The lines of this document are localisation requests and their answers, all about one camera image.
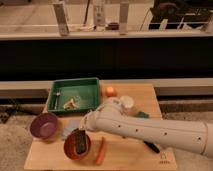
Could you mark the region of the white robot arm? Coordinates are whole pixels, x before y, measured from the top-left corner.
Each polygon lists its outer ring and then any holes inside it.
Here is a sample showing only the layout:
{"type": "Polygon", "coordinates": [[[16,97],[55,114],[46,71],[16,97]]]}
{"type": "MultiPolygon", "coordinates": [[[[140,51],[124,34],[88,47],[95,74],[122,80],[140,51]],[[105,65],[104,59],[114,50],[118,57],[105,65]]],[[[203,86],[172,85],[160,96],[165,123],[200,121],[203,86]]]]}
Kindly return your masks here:
{"type": "Polygon", "coordinates": [[[79,128],[135,138],[213,158],[212,123],[131,117],[126,115],[130,100],[130,97],[106,99],[82,118],[79,128]]]}

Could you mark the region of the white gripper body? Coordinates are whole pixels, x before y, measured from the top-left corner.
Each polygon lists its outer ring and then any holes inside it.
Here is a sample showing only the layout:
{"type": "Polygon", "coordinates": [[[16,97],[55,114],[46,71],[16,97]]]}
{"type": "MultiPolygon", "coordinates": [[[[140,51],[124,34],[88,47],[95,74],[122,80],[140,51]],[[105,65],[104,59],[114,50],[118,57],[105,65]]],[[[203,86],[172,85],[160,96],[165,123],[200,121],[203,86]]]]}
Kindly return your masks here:
{"type": "Polygon", "coordinates": [[[95,131],[96,121],[93,113],[86,114],[80,121],[79,128],[81,130],[95,131]]]}

